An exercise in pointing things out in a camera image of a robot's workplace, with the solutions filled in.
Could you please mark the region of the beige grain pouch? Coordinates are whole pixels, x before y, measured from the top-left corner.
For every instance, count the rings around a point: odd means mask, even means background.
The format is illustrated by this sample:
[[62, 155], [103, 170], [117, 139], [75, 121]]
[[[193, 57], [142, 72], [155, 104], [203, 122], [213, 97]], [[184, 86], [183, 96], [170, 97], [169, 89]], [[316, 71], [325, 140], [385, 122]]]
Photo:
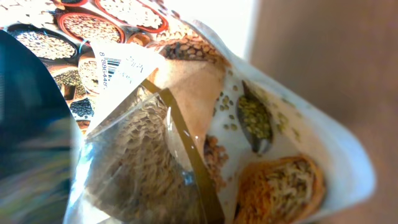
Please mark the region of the beige grain pouch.
[[70, 110], [62, 223], [313, 223], [376, 176], [341, 124], [162, 1], [1, 2]]

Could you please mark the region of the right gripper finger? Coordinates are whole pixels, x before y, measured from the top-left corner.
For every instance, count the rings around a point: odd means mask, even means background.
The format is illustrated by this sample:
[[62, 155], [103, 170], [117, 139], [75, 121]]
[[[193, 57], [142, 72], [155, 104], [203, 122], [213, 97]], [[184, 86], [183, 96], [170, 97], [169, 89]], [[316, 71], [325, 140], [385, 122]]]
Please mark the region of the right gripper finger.
[[45, 65], [1, 32], [1, 223], [62, 223], [70, 110]]

